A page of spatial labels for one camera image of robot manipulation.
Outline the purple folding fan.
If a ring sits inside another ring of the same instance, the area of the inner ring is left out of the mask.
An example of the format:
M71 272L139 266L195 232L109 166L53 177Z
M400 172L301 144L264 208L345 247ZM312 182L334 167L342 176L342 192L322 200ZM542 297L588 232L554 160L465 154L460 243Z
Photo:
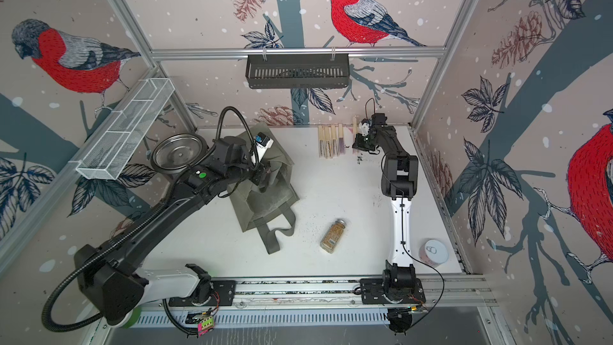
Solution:
M338 132L338 153L340 155L344 155L346 153L345 139L344 139L344 128L342 124L339 124L337 127Z

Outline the olive green tote bag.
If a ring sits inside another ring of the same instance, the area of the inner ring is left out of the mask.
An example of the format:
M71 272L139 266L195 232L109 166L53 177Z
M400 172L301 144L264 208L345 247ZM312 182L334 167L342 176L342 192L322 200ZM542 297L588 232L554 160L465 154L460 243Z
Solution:
M263 157L270 172L262 185L254 185L250 180L240 183L230 200L241 230L245 233L255 229L268 254L273 254L280 250L276 233L292 236L295 232L296 216L291 207L299 196L291 185L294 161L269 126L260 122L251 131L254 138L264 133L274 140Z

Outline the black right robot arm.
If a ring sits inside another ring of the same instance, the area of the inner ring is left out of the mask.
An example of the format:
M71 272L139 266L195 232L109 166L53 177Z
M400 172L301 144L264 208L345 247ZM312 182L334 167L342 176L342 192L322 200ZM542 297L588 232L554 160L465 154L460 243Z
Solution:
M382 272L384 295L398 301L415 293L418 279L410 253L410 209L418 190L418 157L408 153L384 113L373 113L358 124L352 147L367 153L383 153L381 191L390 200L391 250Z

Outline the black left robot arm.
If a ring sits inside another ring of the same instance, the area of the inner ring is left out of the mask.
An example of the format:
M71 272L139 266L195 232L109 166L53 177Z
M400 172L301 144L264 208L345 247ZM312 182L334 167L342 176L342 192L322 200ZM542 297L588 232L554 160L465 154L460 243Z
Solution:
M186 218L245 180L260 183L260 165L273 139L260 133L252 141L223 137L198 163L188 166L169 194L134 225L99 247L81 248L75 264L92 265L78 276L78 287L113 326L124 324L144 303L172 298L200 305L212 295L211 276L196 264L171 271L142 268L148 254Z

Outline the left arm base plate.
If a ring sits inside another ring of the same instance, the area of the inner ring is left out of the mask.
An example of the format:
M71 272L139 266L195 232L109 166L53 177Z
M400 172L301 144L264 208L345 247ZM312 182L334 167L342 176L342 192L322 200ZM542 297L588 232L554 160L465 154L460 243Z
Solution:
M212 280L207 286L198 287L188 297L174 297L169 300L170 307L230 307L236 292L234 280Z

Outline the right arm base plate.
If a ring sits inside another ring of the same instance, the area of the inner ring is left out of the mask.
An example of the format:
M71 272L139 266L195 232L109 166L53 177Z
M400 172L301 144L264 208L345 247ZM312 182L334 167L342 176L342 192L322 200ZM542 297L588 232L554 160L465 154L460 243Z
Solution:
M384 290L382 279L361 279L359 286L354 289L354 293L361 297L362 303L365 305L424 305L426 303L426 296L420 279L417 279L416 286L413 288L391 288L388 292Z

